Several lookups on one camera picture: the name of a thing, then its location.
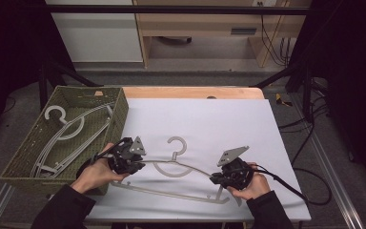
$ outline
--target white table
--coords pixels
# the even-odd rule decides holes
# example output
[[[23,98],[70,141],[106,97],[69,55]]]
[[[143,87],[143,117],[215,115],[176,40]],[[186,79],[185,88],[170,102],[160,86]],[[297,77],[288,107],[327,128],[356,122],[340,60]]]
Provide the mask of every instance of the white table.
[[[187,142],[187,151],[177,161],[192,165],[208,174],[220,172],[216,166],[223,151],[250,146],[241,158],[255,161],[299,189],[290,160],[277,129],[268,100],[265,99],[190,99],[131,98],[123,136],[139,135],[147,155],[145,160],[172,159],[173,151],[182,145],[168,143],[172,136]],[[172,174],[186,169],[159,164]],[[302,199],[266,176],[292,221],[310,220]],[[215,199],[218,185],[197,172],[179,177],[165,177],[152,164],[127,177],[123,183],[198,198]],[[238,206],[227,190],[220,199],[224,204],[171,198],[123,189],[110,185],[103,197],[92,197],[97,203],[87,220],[94,221],[249,221],[253,217],[245,203]]]

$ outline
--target left hand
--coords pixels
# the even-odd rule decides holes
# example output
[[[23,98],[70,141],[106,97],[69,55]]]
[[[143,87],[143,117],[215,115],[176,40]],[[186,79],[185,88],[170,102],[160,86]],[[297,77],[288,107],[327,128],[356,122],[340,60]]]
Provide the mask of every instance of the left hand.
[[[111,148],[112,145],[112,143],[108,143],[103,151]],[[84,194],[90,189],[97,188],[113,180],[121,181],[128,175],[119,175],[113,172],[109,167],[108,160],[100,158],[93,165],[85,168],[79,178],[71,185],[71,188],[78,193]]]

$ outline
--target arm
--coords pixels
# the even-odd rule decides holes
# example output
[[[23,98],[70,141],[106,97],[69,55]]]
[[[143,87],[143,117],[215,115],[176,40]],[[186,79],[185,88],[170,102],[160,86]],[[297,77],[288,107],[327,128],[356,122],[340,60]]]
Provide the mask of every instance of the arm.
[[[270,190],[267,179],[260,173],[254,173],[251,183],[244,190],[228,187],[233,196],[246,200],[254,216],[254,229],[294,228],[288,219],[275,191]]]
[[[83,194],[112,180],[121,181],[127,176],[113,172],[106,159],[98,159],[71,186],[64,185],[53,196],[37,215],[31,228],[85,228],[83,220],[91,212],[95,201]]]

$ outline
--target right hand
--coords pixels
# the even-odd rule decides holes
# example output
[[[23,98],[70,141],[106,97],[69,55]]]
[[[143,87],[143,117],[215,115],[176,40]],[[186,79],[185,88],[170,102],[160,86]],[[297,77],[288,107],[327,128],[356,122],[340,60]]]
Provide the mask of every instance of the right hand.
[[[248,165],[253,169],[257,169],[257,165],[254,162],[248,163]],[[239,191],[234,187],[228,186],[227,189],[234,197],[243,198],[245,200],[250,198],[258,198],[271,191],[267,179],[262,174],[257,172],[254,172],[254,177],[252,177],[252,181],[247,188]]]

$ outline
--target white cabinet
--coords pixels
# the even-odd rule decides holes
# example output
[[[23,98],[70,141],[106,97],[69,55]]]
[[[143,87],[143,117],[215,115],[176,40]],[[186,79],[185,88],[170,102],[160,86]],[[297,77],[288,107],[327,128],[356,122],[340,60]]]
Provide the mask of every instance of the white cabinet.
[[[46,0],[56,5],[132,5],[131,0]],[[142,62],[135,16],[53,13],[72,62]]]

